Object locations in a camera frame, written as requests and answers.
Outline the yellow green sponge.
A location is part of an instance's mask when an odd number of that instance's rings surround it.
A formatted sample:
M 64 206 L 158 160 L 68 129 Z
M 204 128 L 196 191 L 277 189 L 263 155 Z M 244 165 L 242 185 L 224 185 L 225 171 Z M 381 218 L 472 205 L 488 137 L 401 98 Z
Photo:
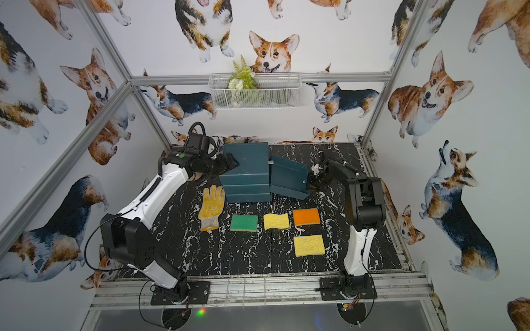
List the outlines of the yellow green sponge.
M 288 229 L 290 228 L 290 222 L 288 214 L 267 214 L 264 216 L 264 229 Z

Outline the teal drawer cabinet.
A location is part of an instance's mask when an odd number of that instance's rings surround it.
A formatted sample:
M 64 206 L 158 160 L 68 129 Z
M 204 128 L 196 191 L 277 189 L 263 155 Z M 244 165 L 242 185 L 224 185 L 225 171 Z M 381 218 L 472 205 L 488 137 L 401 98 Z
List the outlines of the teal drawer cabinet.
M 232 143 L 224 146 L 224 156 L 231 154 L 239 165 L 219 176 L 230 204 L 271 201 L 269 145 Z

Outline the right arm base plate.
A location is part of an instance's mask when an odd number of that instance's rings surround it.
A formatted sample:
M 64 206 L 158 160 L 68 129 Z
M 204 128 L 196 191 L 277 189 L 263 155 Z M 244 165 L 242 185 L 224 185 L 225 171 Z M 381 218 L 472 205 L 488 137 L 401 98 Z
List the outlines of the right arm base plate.
M 363 276 L 323 277 L 316 289 L 323 301 L 354 301 L 355 299 L 377 299 L 378 294 L 372 278 Z

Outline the green beige sponge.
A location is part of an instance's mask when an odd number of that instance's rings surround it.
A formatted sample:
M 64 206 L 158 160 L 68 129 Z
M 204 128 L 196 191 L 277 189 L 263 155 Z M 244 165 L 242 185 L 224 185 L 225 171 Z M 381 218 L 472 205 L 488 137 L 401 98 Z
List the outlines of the green beige sponge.
M 230 231 L 256 232 L 258 229 L 257 215 L 233 215 L 230 222 Z

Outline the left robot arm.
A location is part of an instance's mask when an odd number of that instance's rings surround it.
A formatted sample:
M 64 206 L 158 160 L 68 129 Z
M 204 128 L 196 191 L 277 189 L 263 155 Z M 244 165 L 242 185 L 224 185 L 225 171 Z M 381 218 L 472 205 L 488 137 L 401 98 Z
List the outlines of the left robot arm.
M 192 290 L 185 272 L 163 256 L 151 230 L 162 208 L 191 175 L 221 175 L 240 165 L 232 154 L 218 154 L 220 144 L 205 132 L 190 131 L 182 147 L 173 146 L 160 157 L 149 185 L 117 215 L 105 215 L 98 227 L 106 255 L 148 277 L 172 301 L 189 301 Z

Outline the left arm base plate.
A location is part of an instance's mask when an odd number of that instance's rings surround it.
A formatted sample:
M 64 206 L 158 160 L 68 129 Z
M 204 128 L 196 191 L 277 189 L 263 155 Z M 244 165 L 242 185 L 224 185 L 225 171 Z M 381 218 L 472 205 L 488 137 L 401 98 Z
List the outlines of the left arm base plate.
M 150 304 L 152 306 L 204 305 L 208 302 L 210 289 L 209 281 L 181 281 L 172 289 L 153 285 Z

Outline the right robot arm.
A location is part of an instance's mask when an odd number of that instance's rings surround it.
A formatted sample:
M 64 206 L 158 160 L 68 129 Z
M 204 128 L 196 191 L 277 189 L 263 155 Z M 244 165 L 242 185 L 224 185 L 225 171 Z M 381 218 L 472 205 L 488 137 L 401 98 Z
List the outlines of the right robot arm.
M 368 177 L 343 159 L 321 156 L 309 176 L 307 188 L 322 192 L 334 181 L 344 188 L 349 245 L 344 268 L 337 277 L 321 278 L 317 291 L 324 301 L 376 299 L 368 264 L 373 239 L 386 220 L 382 180 Z

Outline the plain yellow rectangular sponge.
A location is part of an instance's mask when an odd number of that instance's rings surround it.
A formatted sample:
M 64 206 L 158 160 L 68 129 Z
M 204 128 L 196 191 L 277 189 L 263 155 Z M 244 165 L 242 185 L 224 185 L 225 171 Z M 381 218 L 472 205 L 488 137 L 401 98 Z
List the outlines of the plain yellow rectangular sponge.
M 326 254 L 324 240 L 321 234 L 294 237 L 293 243 L 296 257 Z

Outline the orange sponge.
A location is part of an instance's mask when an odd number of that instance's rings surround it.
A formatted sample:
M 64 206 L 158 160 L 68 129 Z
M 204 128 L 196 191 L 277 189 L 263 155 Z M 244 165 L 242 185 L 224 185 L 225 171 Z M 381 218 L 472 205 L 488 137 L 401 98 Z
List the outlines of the orange sponge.
M 293 221 L 295 227 L 320 224 L 320 213 L 317 208 L 294 210 Z

